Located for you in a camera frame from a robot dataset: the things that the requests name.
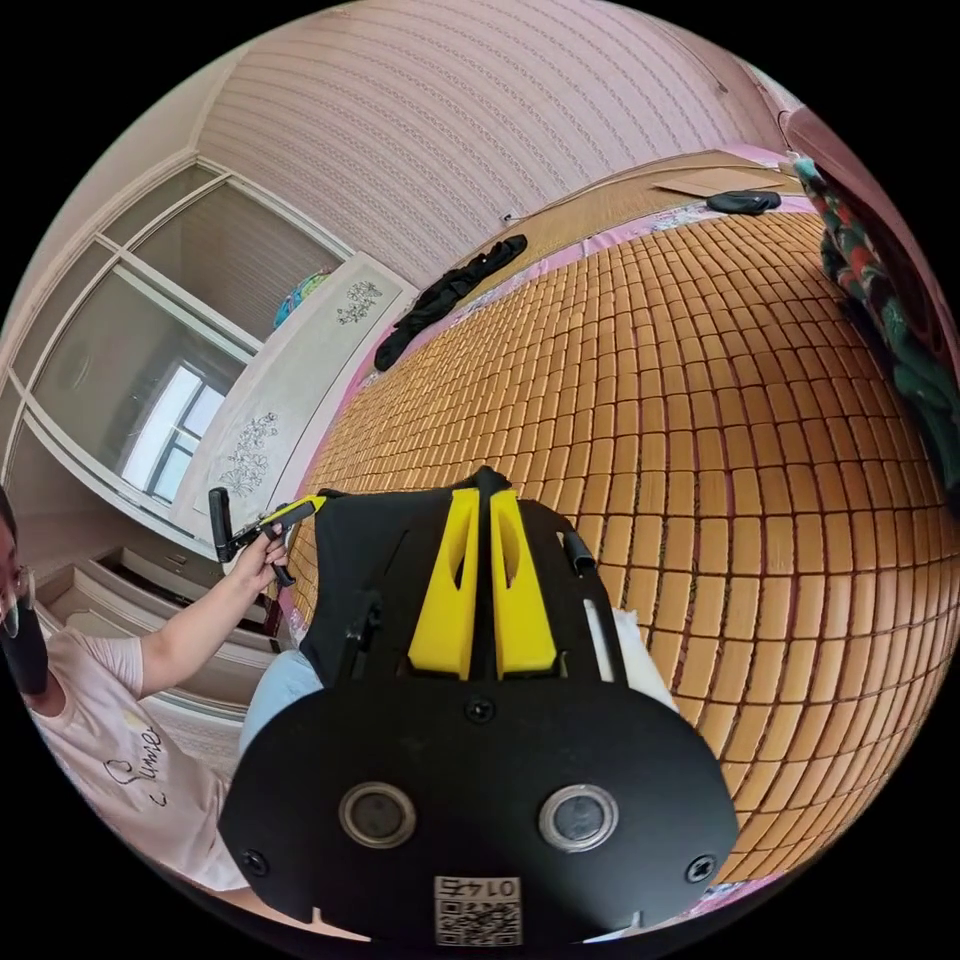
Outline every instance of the blue jeans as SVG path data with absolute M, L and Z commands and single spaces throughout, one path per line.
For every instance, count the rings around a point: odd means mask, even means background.
M 323 689 L 317 672 L 299 650 L 285 650 L 264 671 L 253 692 L 240 731 L 239 756 L 250 741 L 281 711 L 301 697 Z

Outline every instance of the printed number label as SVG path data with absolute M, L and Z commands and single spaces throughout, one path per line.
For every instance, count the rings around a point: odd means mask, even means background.
M 449 900 L 519 900 L 520 881 L 501 877 L 496 880 L 473 877 L 437 877 L 434 895 Z
M 440 946 L 523 943 L 518 877 L 435 877 L 433 896 Z

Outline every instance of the floral decal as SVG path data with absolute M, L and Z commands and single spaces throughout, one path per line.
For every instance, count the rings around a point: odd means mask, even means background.
M 255 417 L 240 432 L 233 453 L 227 457 L 233 466 L 222 473 L 218 481 L 231 493 L 246 496 L 263 483 L 270 461 L 261 451 L 267 440 L 279 433 L 274 426 L 277 419 L 275 413 L 266 413 Z
M 355 283 L 347 291 L 349 306 L 337 307 L 337 322 L 340 324 L 359 323 L 370 312 L 374 300 L 383 296 L 369 280 Z

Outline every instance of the white t-shirt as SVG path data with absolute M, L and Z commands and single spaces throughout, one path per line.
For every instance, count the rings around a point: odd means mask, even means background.
M 50 751 L 101 819 L 144 856 L 208 890 L 248 886 L 217 831 L 229 786 L 187 756 L 138 702 L 137 637 L 98 640 L 76 630 L 47 643 L 66 706 L 33 713 Z

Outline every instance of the colorful blanket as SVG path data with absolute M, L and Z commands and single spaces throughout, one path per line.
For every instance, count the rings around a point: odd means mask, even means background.
M 863 225 L 809 158 L 795 169 L 824 222 L 820 252 L 830 279 L 869 316 L 889 354 L 894 385 L 917 414 L 947 491 L 960 490 L 960 393 L 950 374 L 910 332 L 893 284 Z
M 277 315 L 273 320 L 273 329 L 276 330 L 328 276 L 327 273 L 315 273 L 307 277 L 303 283 L 298 284 L 293 293 L 280 304 L 280 309 L 277 310 Z

